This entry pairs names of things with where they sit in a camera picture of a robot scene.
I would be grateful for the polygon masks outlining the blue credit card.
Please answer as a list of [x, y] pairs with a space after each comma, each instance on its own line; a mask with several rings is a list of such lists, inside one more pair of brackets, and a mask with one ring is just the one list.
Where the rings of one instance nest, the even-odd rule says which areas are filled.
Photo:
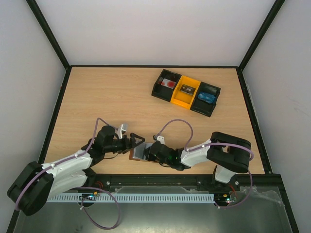
[[209, 104], [213, 104], [215, 102], [215, 96], [206, 92], [200, 92], [198, 95], [198, 99]]

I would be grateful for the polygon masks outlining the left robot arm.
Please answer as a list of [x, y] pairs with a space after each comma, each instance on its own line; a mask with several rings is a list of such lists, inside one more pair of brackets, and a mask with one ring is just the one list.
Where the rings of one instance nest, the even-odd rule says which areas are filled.
[[106, 125], [72, 155], [50, 163], [30, 162], [9, 187], [7, 196], [17, 210], [27, 216], [35, 214], [54, 196], [89, 184], [91, 167], [101, 162], [106, 153], [125, 154], [145, 141], [135, 133], [125, 133], [124, 129]]

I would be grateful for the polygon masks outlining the brown leather card holder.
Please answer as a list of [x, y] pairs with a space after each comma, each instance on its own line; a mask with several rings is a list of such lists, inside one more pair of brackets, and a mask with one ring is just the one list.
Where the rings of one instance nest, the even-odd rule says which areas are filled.
[[144, 150], [149, 148], [152, 143], [142, 143], [137, 147], [133, 148], [129, 154], [129, 160], [135, 161], [147, 161], [146, 156], [144, 155]]

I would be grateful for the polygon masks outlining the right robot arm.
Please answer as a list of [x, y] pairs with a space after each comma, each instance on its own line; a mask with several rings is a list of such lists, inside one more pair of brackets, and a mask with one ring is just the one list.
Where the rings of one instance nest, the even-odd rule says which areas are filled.
[[212, 185], [217, 190], [227, 187], [237, 173], [247, 173], [249, 162], [254, 158], [249, 141], [221, 132], [213, 132], [209, 140], [186, 149], [172, 149], [156, 141], [144, 149], [143, 155], [149, 162], [157, 162], [178, 171], [200, 163], [214, 162], [216, 168]]

